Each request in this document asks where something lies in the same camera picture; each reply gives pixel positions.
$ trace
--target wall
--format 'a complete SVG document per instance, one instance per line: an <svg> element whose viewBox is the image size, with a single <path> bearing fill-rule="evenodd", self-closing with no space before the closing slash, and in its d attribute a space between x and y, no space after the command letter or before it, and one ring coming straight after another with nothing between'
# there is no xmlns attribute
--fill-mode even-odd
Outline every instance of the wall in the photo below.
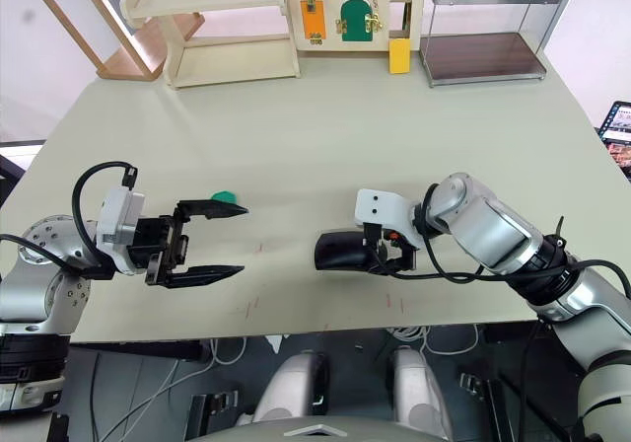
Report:
<svg viewBox="0 0 631 442"><path fill-rule="evenodd" d="M97 54L118 47L90 0L57 0ZM95 67L41 0L0 0L0 141L48 136Z"/></svg>
<svg viewBox="0 0 631 442"><path fill-rule="evenodd" d="M631 102L631 0L570 0L545 53L594 127Z"/></svg>

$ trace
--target metal frame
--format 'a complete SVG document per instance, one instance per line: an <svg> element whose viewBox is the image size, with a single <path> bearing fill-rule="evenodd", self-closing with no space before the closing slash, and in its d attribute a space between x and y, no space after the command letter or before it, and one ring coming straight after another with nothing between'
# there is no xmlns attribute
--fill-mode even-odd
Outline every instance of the metal frame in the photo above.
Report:
<svg viewBox="0 0 631 442"><path fill-rule="evenodd" d="M462 1L462 0L445 0L444 3L437 3L436 0L432 0L432 15L430 18L430 27L429 27L429 31L427 33L427 35L425 37L423 37L422 35L422 39L426 38L427 42L425 44L425 49L422 48L420 49L420 54L421 54L421 61L423 62L423 66L425 67L425 70L427 72L427 75L429 77L429 82L430 82L430 87L434 87L435 85L450 85L450 84L464 84L464 83L474 83L474 82L492 82L492 81L501 81L501 80L523 80L523 79L533 79L533 78L540 78L543 79L543 77L539 76L539 75L533 75L533 74L517 74L517 75L506 75L506 76L493 76L493 77L475 77L475 78L461 78L461 79L450 79L450 80L445 80L445 81L435 81L434 80L434 76L432 75L432 71L431 68L427 62L427 55L429 53L430 50L430 44L431 44L431 39L432 39L432 31L434 28L434 18L436 17L436 7L439 5L449 5L449 6L453 6L453 5L458 5L460 3L458 3L458 1ZM530 5L532 5L533 3L531 2L531 0L521 0L524 2L524 4L527 2L527 7L526 10L524 11L524 15L522 17L522 21L520 22L520 26L517 29L517 34L521 35L521 30L522 27L524 26L524 22L526 20L526 16L530 10ZM539 42L539 44L537 45L536 50L533 52L533 55L535 57L537 57L538 60L538 54L543 46L543 42L546 39L546 37L548 36L551 28L552 28L552 24L554 22L554 19L556 18L556 15L559 12L559 9L561 7L561 5L563 4L564 0L559 0L558 3L556 4L556 9L554 10L554 13L552 14L552 16L550 17L550 21L548 22L545 31L543 33L543 36L541 37L541 40ZM488 0L488 2L486 4L503 4L506 3L506 1L503 0ZM542 0L539 3L536 4L549 4L549 1L545 1Z"/></svg>

